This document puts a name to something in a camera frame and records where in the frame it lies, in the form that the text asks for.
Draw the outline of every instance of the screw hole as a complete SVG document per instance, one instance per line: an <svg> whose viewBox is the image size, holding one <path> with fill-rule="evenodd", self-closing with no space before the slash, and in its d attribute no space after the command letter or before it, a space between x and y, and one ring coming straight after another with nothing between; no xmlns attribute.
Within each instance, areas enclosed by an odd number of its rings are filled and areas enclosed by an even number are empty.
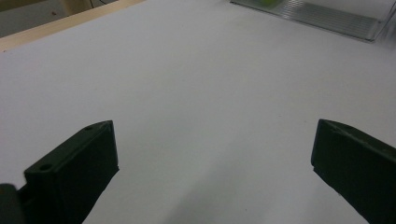
<svg viewBox="0 0 396 224"><path fill-rule="evenodd" d="M52 167L51 164L45 164L40 166L40 171L48 171Z"/></svg>

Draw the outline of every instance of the white table surface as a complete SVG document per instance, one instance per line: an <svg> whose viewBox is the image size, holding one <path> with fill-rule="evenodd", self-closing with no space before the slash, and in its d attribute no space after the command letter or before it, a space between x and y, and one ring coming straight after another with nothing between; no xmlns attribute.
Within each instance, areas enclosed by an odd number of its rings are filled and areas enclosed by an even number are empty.
<svg viewBox="0 0 396 224"><path fill-rule="evenodd" d="M84 223L366 223L313 171L318 119L396 146L393 46L229 4L148 0L0 53L0 181L113 119Z"/></svg>

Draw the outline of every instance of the wooden table edge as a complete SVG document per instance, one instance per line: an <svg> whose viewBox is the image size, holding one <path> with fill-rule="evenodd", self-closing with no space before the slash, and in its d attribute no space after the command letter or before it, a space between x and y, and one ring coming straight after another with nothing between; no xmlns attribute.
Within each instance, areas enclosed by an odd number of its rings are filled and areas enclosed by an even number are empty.
<svg viewBox="0 0 396 224"><path fill-rule="evenodd" d="M106 14L133 6L146 0L119 0L114 3L107 4L102 7L96 7L88 11L78 13L76 15L66 17L57 21L52 21L35 28L25 30L14 35L8 35L0 38L0 50L16 48L17 46L33 42L47 35L53 35L62 30L91 21Z"/></svg>

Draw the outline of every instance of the white tabletop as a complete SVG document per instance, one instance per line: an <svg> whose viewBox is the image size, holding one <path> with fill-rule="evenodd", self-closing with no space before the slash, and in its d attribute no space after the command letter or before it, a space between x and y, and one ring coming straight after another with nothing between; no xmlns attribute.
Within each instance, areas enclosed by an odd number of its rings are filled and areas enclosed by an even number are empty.
<svg viewBox="0 0 396 224"><path fill-rule="evenodd" d="M84 223L366 223L313 171L318 119L396 146L396 53L226 0L148 0L0 53L0 182L113 119Z"/></svg>

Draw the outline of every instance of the clear plastic container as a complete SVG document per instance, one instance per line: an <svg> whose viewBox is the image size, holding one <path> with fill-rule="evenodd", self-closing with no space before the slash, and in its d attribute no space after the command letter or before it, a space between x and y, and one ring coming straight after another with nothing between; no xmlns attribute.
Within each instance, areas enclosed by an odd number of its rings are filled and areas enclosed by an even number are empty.
<svg viewBox="0 0 396 224"><path fill-rule="evenodd" d="M374 42L396 11L394 0L231 0L360 40Z"/></svg>

